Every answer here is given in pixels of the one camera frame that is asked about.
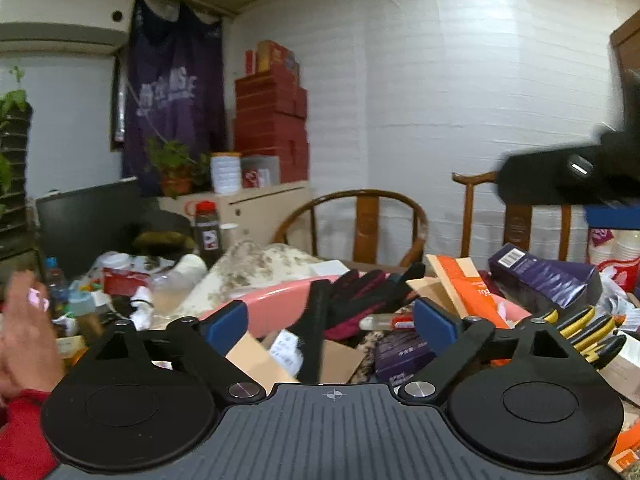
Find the dark bottle with red cap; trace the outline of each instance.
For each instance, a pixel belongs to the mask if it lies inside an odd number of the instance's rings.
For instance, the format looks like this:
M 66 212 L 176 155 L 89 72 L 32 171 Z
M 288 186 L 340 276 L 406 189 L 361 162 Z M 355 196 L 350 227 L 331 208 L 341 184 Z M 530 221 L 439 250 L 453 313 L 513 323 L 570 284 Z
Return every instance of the dark bottle with red cap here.
M 200 257 L 211 267 L 223 254 L 220 236 L 220 217 L 216 203 L 203 200 L 196 204 L 194 237 L 200 248 Z

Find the air conditioner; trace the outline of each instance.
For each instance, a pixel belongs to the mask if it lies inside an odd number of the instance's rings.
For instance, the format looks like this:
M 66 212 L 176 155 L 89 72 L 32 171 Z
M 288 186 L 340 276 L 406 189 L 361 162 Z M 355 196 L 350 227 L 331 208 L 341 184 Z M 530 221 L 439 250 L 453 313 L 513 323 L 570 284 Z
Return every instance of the air conditioner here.
M 0 0 L 0 52 L 112 54 L 127 43 L 134 0 Z

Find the human hand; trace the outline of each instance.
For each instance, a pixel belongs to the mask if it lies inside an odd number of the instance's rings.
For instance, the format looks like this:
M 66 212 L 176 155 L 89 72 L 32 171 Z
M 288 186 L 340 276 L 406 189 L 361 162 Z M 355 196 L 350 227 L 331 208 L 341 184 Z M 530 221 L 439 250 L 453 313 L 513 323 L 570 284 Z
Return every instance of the human hand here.
M 28 299 L 30 288 L 40 293 L 40 308 Z M 50 392 L 64 375 L 56 335 L 43 310 L 46 288 L 32 272 L 15 272 L 4 305 L 0 338 L 0 394 L 15 397 L 23 389 Z

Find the orange box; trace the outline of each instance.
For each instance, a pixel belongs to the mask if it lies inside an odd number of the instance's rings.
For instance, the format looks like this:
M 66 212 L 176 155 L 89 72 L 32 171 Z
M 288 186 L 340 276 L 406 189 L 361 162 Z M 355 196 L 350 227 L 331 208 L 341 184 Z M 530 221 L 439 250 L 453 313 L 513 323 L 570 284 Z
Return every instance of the orange box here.
M 267 72 L 273 65 L 284 65 L 284 67 L 294 73 L 294 63 L 296 62 L 293 52 L 277 44 L 275 41 L 263 40 L 258 43 L 257 72 Z

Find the wooden chair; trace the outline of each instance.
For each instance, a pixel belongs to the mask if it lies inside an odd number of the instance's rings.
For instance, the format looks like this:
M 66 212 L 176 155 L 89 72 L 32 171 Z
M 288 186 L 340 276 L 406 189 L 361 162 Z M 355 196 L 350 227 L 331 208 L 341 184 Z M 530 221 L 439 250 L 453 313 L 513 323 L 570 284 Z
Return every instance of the wooden chair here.
M 291 213 L 282 222 L 273 238 L 274 243 L 288 243 L 287 229 L 303 213 L 309 211 L 311 214 L 311 253 L 318 256 L 318 228 L 316 227 L 317 205 L 339 198 L 356 197 L 356 231 L 353 241 L 354 262 L 363 264 L 375 264 L 378 253 L 378 211 L 380 207 L 380 197 L 392 198 L 407 204 L 413 211 L 413 240 L 414 243 L 400 262 L 401 267 L 407 267 L 414 262 L 422 260 L 424 241 L 426 240 L 427 217 L 423 209 L 410 198 L 391 191 L 380 189 L 353 189 L 331 193 L 307 202 Z
M 495 171 L 478 175 L 465 176 L 451 173 L 451 179 L 465 186 L 465 209 L 462 217 L 462 246 L 460 257 L 469 256 L 471 243 L 471 221 L 474 213 L 474 189 L 479 184 L 495 182 Z M 512 243 L 523 251 L 529 250 L 531 240 L 531 218 L 533 208 L 530 205 L 505 205 L 504 235 L 502 243 Z M 561 206 L 560 219 L 560 249 L 558 260 L 565 261 L 569 250 L 569 236 L 571 234 L 571 206 Z

